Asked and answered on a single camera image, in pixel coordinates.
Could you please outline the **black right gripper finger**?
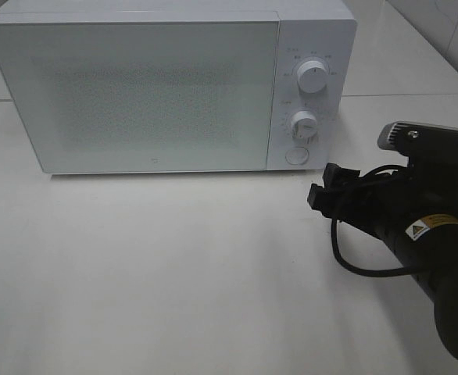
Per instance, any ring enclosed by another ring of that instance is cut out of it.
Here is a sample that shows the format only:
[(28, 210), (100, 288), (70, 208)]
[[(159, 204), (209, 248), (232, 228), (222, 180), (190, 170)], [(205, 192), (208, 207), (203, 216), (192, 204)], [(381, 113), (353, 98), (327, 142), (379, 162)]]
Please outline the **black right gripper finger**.
[(345, 194), (345, 190), (338, 187), (322, 187), (311, 184), (307, 202), (313, 211), (320, 212), (330, 219), (338, 205), (338, 200)]
[(329, 162), (323, 173), (324, 189), (327, 191), (344, 191), (360, 178), (359, 170), (340, 167)]

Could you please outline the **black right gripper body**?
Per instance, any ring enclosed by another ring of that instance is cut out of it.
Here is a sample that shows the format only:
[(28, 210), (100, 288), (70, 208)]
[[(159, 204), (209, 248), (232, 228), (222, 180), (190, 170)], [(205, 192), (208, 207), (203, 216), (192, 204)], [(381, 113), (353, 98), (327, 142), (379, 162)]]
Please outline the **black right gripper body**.
[(356, 178), (342, 193), (340, 220), (376, 238), (458, 230), (458, 159), (410, 157), (393, 173)]

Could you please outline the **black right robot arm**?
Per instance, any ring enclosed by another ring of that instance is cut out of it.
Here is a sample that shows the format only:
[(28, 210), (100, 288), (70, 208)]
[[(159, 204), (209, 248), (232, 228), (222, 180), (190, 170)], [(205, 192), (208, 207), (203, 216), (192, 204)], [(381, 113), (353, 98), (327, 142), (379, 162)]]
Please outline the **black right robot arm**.
[[(388, 164), (362, 175), (329, 163), (307, 202), (330, 219), (333, 256), (344, 269), (417, 282), (433, 303), (443, 346), (458, 360), (458, 164), (411, 157), (406, 166)], [(382, 241), (401, 266), (369, 270), (350, 263), (338, 244), (341, 222)]]

